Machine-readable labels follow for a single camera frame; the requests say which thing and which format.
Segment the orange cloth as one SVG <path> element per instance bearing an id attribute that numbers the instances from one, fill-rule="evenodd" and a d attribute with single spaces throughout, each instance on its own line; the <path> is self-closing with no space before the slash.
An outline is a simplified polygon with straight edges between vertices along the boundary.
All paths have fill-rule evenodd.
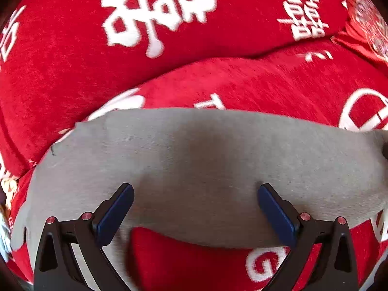
<path id="1" fill-rule="evenodd" d="M 1 188 L 6 196 L 5 207 L 10 210 L 12 208 L 13 197 L 18 190 L 18 182 L 14 177 L 4 175 L 1 177 Z"/>

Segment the red embroidered cushion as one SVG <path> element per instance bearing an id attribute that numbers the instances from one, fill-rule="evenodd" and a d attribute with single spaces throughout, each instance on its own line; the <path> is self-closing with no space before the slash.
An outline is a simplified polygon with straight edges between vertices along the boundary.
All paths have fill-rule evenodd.
<path id="1" fill-rule="evenodd" d="M 387 70 L 387 23 L 372 0 L 342 0 L 342 4 L 348 19 L 331 40 Z"/>

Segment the grey knitted sweater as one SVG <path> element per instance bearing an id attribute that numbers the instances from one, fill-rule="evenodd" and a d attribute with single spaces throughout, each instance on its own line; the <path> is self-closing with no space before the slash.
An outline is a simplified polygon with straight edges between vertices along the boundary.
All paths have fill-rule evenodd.
<path id="1" fill-rule="evenodd" d="M 387 132 L 352 132 L 294 118 L 194 108 L 115 110 L 55 143 L 36 166 L 11 246 L 35 260 L 45 220 L 78 218 L 122 183 L 134 204 L 105 254 L 128 286 L 129 233 L 142 226 L 189 243 L 274 246 L 256 190 L 269 183 L 314 217 L 351 227 L 387 206 Z"/>

